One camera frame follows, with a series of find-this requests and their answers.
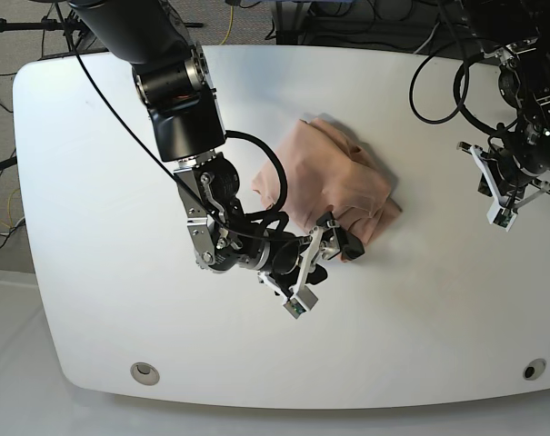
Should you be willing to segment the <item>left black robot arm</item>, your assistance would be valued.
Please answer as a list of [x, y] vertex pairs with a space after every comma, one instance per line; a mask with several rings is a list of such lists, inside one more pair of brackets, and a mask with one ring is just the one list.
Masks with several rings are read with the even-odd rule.
[[510, 124], [490, 126], [464, 105], [460, 112], [487, 140], [487, 150], [461, 143], [482, 173], [479, 193], [493, 198], [493, 210], [515, 213], [536, 197], [550, 195], [550, 1], [463, 1], [463, 17], [480, 45], [457, 70], [455, 102], [470, 67], [487, 57], [499, 62], [497, 85], [504, 101], [515, 110]]

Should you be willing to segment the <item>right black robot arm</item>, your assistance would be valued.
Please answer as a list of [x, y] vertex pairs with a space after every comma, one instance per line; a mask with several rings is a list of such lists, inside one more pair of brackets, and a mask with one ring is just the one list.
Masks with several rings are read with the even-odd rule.
[[315, 304], [312, 287], [325, 280], [323, 259], [360, 257], [362, 242], [324, 213], [306, 236], [286, 230], [288, 181], [272, 150], [279, 191], [263, 211], [246, 213], [235, 167], [220, 152], [229, 139], [255, 142], [227, 131], [200, 45], [181, 17], [162, 1], [74, 1], [72, 10], [97, 39], [132, 67], [136, 90], [152, 122], [157, 161], [175, 162], [172, 178], [187, 215], [197, 264], [214, 273], [235, 266], [257, 272], [298, 311]]

